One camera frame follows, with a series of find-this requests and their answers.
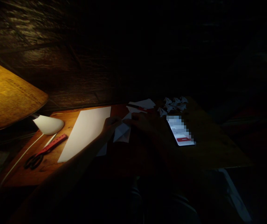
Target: lamp shade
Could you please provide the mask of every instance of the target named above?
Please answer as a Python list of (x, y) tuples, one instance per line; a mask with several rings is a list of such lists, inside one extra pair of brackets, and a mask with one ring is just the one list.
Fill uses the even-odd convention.
[(39, 110), (48, 95), (0, 66), (0, 129)]

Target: hand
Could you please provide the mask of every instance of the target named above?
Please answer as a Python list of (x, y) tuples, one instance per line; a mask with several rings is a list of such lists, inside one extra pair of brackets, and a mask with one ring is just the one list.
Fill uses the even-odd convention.
[(155, 133), (155, 129), (151, 126), (151, 124), (145, 118), (143, 113), (132, 113), (131, 117), (132, 119), (123, 120), (123, 123), (136, 126), (138, 129), (143, 131), (145, 134)]
[(118, 127), (120, 124), (122, 124), (122, 120), (117, 116), (105, 119), (101, 134), (104, 134), (108, 138), (111, 138), (111, 136), (115, 132), (116, 127)]

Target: red pen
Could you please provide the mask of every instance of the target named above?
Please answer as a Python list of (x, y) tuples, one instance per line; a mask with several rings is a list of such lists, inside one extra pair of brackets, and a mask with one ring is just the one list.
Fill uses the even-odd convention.
[(146, 109), (146, 108), (142, 108), (140, 106), (133, 105), (133, 104), (127, 104), (127, 106), (134, 107), (134, 108), (136, 108), (138, 110), (141, 110), (141, 111), (144, 111), (144, 112), (147, 112), (147, 113), (150, 113), (150, 114), (153, 114), (154, 113), (154, 110), (153, 109)]

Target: paper sheet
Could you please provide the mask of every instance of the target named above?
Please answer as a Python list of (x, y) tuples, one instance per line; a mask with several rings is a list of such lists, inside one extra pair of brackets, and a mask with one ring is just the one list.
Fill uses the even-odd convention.
[(161, 108), (158, 108), (158, 112), (159, 112), (160, 117), (168, 114), (164, 109), (161, 109)]
[[(129, 102), (129, 104), (140, 106), (146, 109), (152, 109), (155, 106), (155, 103), (151, 99), (142, 100), (138, 102)], [(129, 113), (123, 119), (131, 119), (132, 113), (140, 113), (140, 112), (147, 113), (145, 111), (141, 111), (134, 107), (130, 107), (130, 106), (126, 106), (126, 107), (128, 108)], [(127, 126), (126, 124), (121, 124), (115, 130), (113, 142), (127, 142), (128, 143), (129, 137), (130, 137), (130, 131), (131, 131), (131, 128), (129, 126)]]
[(142, 101), (138, 101), (138, 102), (129, 102), (129, 104), (140, 106), (140, 107), (146, 108), (146, 109), (152, 109), (155, 106), (155, 103), (151, 99), (142, 100)]
[[(122, 120), (124, 120), (124, 119), (131, 119), (131, 112), (129, 112)], [(124, 135), (129, 129), (130, 129), (130, 127), (127, 124), (124, 124), (124, 123), (122, 123), (120, 126), (118, 126), (115, 129), (115, 135), (114, 135), (114, 141), (113, 142), (118, 141), (118, 139), (122, 135)]]
[(169, 104), (166, 104), (165, 107), (167, 108), (167, 112), (170, 112), (171, 110), (175, 110), (175, 108)]
[(181, 99), (181, 103), (188, 103), (188, 100), (185, 97), (181, 96), (180, 99)]
[(129, 112), (131, 112), (131, 113), (139, 113), (139, 112), (143, 112), (143, 113), (146, 113), (146, 114), (147, 114), (146, 111), (142, 111), (142, 110), (139, 110), (139, 109), (134, 108), (134, 107), (129, 107), (129, 106), (126, 106), (126, 107), (128, 108)]
[(178, 105), (177, 108), (182, 112), (184, 109), (186, 109), (186, 104)]
[(180, 103), (180, 100), (179, 100), (178, 98), (176, 98), (176, 97), (174, 97), (173, 101), (174, 101), (174, 103), (176, 103), (176, 104)]
[[(58, 163), (68, 161), (93, 141), (101, 133), (104, 121), (110, 117), (110, 114), (111, 107), (82, 110), (77, 117)], [(107, 144), (101, 148), (97, 156), (105, 155), (106, 148)]]
[(164, 101), (165, 101), (165, 104), (171, 104), (172, 103), (172, 101), (167, 97), (164, 99)]

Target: phone screen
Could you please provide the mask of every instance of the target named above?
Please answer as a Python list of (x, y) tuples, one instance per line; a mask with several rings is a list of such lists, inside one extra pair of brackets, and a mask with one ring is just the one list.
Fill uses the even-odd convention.
[(167, 122), (172, 130), (178, 146), (195, 145), (193, 136), (186, 128), (181, 116), (167, 116)]

